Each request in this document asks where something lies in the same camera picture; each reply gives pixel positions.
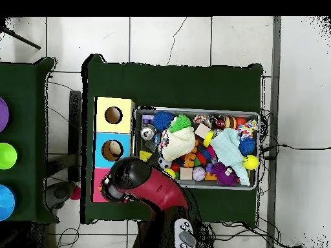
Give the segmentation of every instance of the light blue cloth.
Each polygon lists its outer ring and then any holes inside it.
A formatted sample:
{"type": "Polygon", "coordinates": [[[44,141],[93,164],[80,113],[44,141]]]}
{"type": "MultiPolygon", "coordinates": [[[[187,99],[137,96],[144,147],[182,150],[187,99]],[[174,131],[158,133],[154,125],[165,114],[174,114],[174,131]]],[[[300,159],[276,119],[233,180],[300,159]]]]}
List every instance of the light blue cloth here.
{"type": "Polygon", "coordinates": [[[240,153],[238,131],[235,129],[224,129],[219,135],[211,140],[217,158],[226,167],[232,167],[240,178],[241,185],[250,185],[247,171],[242,164],[244,156],[240,153]]]}

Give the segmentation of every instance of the green felt tabletop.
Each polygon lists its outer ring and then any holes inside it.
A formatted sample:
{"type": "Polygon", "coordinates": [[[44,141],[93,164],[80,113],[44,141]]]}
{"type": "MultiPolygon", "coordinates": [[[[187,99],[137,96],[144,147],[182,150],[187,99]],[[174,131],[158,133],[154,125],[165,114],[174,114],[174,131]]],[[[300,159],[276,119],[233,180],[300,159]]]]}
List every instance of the green felt tabletop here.
{"type": "Polygon", "coordinates": [[[43,203],[46,174],[45,81],[55,60],[35,64],[0,63],[0,97],[9,109],[9,121],[0,142],[17,151],[16,164],[0,170],[0,183],[14,192],[16,207],[8,221],[56,222],[43,203]]]}
{"type": "MultiPolygon", "coordinates": [[[[82,66],[85,83],[83,99],[87,99],[87,144],[92,144],[95,96],[129,98],[136,106],[259,113],[262,71],[260,64],[248,68],[161,67],[137,63],[105,63],[101,55],[91,55],[82,66]]],[[[92,145],[87,145],[86,157],[86,197],[82,197],[85,203],[82,203],[81,208],[85,222],[94,219],[147,220],[151,211],[138,201],[126,204],[90,202],[92,145]]],[[[204,222],[240,221],[251,226],[255,224],[256,189],[191,189],[191,192],[204,222]]]]}

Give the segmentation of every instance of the yellow ball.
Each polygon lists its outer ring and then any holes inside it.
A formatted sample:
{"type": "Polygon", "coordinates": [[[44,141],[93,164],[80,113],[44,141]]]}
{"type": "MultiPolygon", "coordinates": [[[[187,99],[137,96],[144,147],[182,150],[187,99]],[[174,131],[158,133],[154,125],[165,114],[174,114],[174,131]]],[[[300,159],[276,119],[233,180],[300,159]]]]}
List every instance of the yellow ball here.
{"type": "Polygon", "coordinates": [[[253,155],[247,155],[244,157],[242,164],[245,169],[253,170],[259,166],[259,160],[253,155]]]}
{"type": "Polygon", "coordinates": [[[172,169],[164,169],[163,173],[166,173],[167,175],[170,175],[170,177],[172,177],[172,179],[176,178],[176,172],[173,171],[172,169]]]}

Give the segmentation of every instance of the green bowl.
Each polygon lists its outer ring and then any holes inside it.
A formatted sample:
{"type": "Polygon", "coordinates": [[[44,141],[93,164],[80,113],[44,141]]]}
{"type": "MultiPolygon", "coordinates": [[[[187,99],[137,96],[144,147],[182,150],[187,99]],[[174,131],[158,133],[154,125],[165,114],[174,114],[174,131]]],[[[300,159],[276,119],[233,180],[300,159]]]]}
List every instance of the green bowl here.
{"type": "Polygon", "coordinates": [[[17,152],[9,143],[0,143],[0,169],[9,169],[15,165],[17,152]]]}

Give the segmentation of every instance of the gray tray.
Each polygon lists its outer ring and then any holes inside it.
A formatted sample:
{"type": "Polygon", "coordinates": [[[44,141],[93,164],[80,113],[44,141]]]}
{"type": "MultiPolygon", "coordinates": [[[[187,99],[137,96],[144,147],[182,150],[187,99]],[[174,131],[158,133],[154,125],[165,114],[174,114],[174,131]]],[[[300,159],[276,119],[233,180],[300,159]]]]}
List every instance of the gray tray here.
{"type": "MultiPolygon", "coordinates": [[[[139,157],[139,151],[142,147],[142,142],[144,140],[140,137],[140,127],[142,124],[142,115],[143,114],[155,114],[156,112],[163,110],[169,111],[175,115],[185,114],[187,117],[193,120],[193,117],[196,115],[204,115],[204,114],[223,114],[225,116],[232,117],[244,117],[247,120],[256,119],[258,126],[260,128],[261,118],[260,115],[256,112],[241,112],[241,111],[226,111],[226,110],[204,110],[204,109],[191,109],[191,108],[167,108],[167,107],[150,107],[150,109],[145,109],[143,107],[136,107],[134,109],[133,115],[135,120],[135,134],[131,139],[131,154],[139,157]]],[[[259,145],[260,145],[260,133],[259,130],[254,132],[253,137],[256,141],[256,147],[253,151],[253,155],[259,157],[259,145]]],[[[241,185],[237,183],[235,186],[221,186],[217,183],[217,181],[195,181],[195,180],[177,180],[182,187],[190,187],[197,189],[229,189],[229,190],[252,190],[257,186],[257,172],[258,169],[250,170],[248,177],[250,179],[250,185],[241,185]]]]}

